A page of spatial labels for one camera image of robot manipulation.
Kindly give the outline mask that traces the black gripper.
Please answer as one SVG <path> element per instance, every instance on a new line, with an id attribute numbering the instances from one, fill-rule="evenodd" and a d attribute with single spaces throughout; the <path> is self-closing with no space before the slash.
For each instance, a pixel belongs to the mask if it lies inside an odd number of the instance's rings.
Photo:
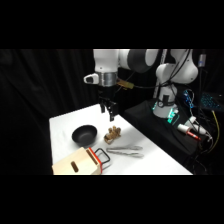
<path id="1" fill-rule="evenodd" d="M 114 101 L 116 92 L 116 87 L 98 87 L 98 93 L 99 93 L 99 103 L 101 108 L 101 113 L 105 113 L 105 107 L 108 108 L 110 121 L 114 121 L 114 109 L 113 107 L 116 105 Z"/>

